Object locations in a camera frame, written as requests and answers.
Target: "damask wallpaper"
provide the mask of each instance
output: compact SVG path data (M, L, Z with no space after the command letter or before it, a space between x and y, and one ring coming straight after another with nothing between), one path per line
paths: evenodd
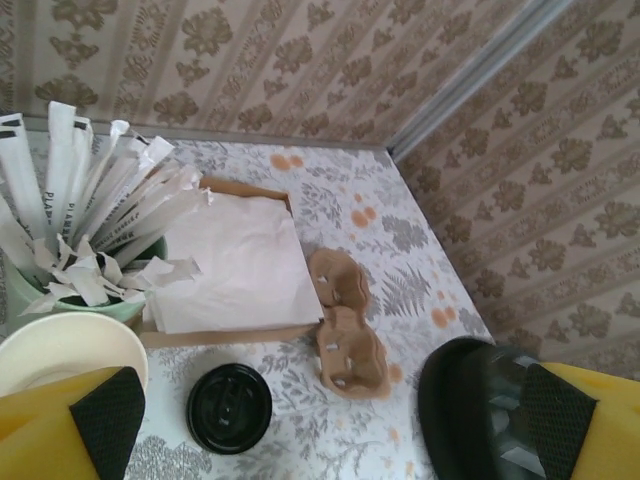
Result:
M499 341L640 379L640 0L579 0L399 167Z
M382 145L528 0L0 0L0 107Z

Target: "floral tablecloth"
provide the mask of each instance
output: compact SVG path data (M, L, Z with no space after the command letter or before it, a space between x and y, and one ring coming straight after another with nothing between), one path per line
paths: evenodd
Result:
M32 133L30 141L44 178L47 134ZM489 334L391 159L370 151L174 143L175 157L205 174L289 192L305 253L343 249L365 268L373 295L367 318L386 346L394 384L384 400L334 395L317 378L307 338L149 350L147 409L126 478L435 478L416 414L420 368L451 338ZM105 144L97 137L95 150ZM253 449L223 457L191 439L184 411L195 381L229 362L264 376L273 418Z

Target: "cup rim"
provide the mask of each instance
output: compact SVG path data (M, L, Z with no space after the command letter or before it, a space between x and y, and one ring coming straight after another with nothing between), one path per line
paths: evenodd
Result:
M98 320L103 323L104 322L111 323L112 325L115 326L116 329L120 329L125 335L127 335L129 338L133 340L133 343L136 345L136 349L140 354L140 357L142 358L142 366L144 368L144 371L142 372L143 379L141 379L140 383L142 384L142 390L146 392L147 385L149 383L149 359L147 358L147 352L144 349L144 345L142 344L142 341L140 341L140 338L138 338L135 332L131 330L128 326L126 326L124 323L119 322L111 317L108 317L107 315L103 315L102 313L61 312L61 313L54 313L53 315L47 315L45 317L29 322L27 325L23 326L22 328L17 329L11 335L5 338L2 341L2 343L0 343L0 357L2 356L2 353L9 348L8 346L11 345L12 342L15 342L17 338L24 336L25 334L28 334L30 330L38 327L39 325L43 323L55 322L59 320L61 317L68 318L68 317L78 317L78 316L90 317L91 320L89 321Z

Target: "plastic lid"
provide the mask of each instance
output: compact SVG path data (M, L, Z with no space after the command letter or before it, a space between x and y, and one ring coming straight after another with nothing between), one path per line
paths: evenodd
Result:
M271 392L253 368L231 363L211 370L193 387L187 424L202 448L242 453L262 438L271 421Z

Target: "mint green cup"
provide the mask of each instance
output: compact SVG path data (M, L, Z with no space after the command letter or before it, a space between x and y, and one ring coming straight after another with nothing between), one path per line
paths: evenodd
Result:
M163 260L167 258L167 244L165 243L164 238L161 238L140 254L138 260L146 260L153 257L159 257ZM127 303L121 301L104 307L87 307L59 300L50 312L20 315L32 302L43 297L45 293L29 283L9 261L9 259L7 259L6 255L3 255L2 262L4 266L4 282L6 291L5 321L7 333L9 334L33 322L34 320L62 312L101 313L102 315L111 317L114 320L126 323L140 313L144 307L144 302Z

